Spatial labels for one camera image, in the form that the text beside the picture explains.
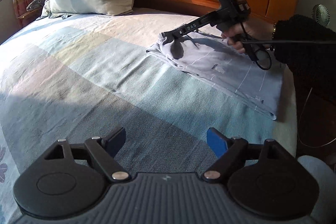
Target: hand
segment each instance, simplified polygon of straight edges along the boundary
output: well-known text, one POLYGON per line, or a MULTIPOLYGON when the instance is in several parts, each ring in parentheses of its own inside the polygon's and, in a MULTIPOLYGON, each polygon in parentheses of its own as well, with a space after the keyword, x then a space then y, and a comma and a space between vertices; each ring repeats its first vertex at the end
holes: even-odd
MULTIPOLYGON (((243 23, 245 31, 248 35, 258 40, 272 40, 274 24, 268 23, 264 20, 249 17, 247 21, 243 23)), ((222 32, 222 37, 234 37, 237 34, 244 33, 240 23, 233 25, 229 30, 222 32)), ((235 42, 232 38, 227 41, 229 46, 233 46, 239 53, 245 53, 243 44, 240 41, 235 42)))

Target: gray ribbed surface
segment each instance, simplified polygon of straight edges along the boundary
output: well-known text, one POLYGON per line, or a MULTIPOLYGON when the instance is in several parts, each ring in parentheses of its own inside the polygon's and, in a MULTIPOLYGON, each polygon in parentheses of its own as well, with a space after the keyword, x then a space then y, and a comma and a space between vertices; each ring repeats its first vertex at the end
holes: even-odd
MULTIPOLYGON (((35 220, 25 216, 17 223, 53 222, 57 224, 279 223, 258 219, 243 211, 226 197, 220 185, 202 182, 192 173, 138 174, 132 182, 111 187, 99 205, 81 216, 64 221, 35 220)), ((304 217, 286 223, 315 222, 310 217, 304 217)))

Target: bed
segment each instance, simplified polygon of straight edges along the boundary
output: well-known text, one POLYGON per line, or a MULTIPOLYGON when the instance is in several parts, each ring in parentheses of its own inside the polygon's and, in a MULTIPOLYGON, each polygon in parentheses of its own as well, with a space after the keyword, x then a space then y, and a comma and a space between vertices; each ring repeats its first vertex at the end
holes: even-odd
MULTIPOLYGON (((253 16, 290 17, 296 0, 248 0, 253 16)), ((199 172, 216 156, 215 127, 251 143, 296 151, 293 76, 286 68, 277 121, 146 54, 162 31, 218 8, 216 0, 136 0, 132 15, 42 19, 0 46, 0 223, 20 215, 16 178, 55 140, 81 143, 117 126, 116 160, 136 172, 199 172)), ((220 35, 216 28, 201 29, 220 35)))

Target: metal pin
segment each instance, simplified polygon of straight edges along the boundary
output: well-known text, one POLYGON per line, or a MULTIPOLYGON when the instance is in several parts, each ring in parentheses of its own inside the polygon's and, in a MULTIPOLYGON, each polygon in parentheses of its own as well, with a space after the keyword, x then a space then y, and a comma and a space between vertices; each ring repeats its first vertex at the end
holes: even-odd
POLYGON ((118 171, 112 174, 112 178, 115 180, 125 180, 125 179, 128 179, 128 177, 129 177, 129 174, 124 171, 118 171))
POLYGON ((220 176, 221 176, 221 174, 219 172, 212 171, 212 170, 204 173, 204 177, 206 179, 218 179, 218 178, 220 178, 220 176))

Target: folded shirt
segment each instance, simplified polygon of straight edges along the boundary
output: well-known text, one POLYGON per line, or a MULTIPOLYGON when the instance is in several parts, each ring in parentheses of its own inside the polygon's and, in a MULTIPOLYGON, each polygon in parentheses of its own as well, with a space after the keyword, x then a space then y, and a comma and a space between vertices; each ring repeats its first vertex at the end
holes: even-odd
POLYGON ((163 32, 146 51, 270 119, 277 118, 286 65, 278 62, 272 52, 271 69, 261 70, 247 55, 228 46, 226 40, 203 32, 191 32, 178 39, 171 32, 163 32))

